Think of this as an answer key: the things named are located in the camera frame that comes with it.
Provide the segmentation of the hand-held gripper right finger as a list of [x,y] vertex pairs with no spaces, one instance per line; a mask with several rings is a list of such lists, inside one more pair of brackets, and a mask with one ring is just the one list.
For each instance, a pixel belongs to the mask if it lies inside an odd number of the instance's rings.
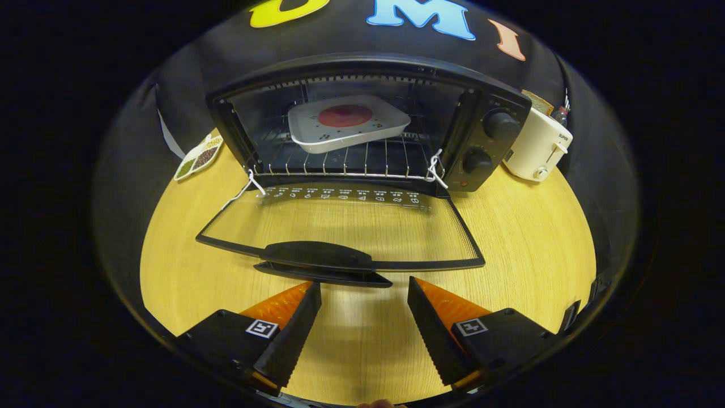
[[491,312],[410,277],[407,304],[442,382],[455,393],[510,379],[558,340],[514,308]]

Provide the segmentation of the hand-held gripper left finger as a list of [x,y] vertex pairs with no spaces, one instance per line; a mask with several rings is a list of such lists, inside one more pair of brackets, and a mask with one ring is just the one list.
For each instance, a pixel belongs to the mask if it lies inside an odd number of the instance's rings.
[[304,282],[243,312],[220,309],[179,335],[176,345],[226,380],[277,397],[321,305],[319,283]]

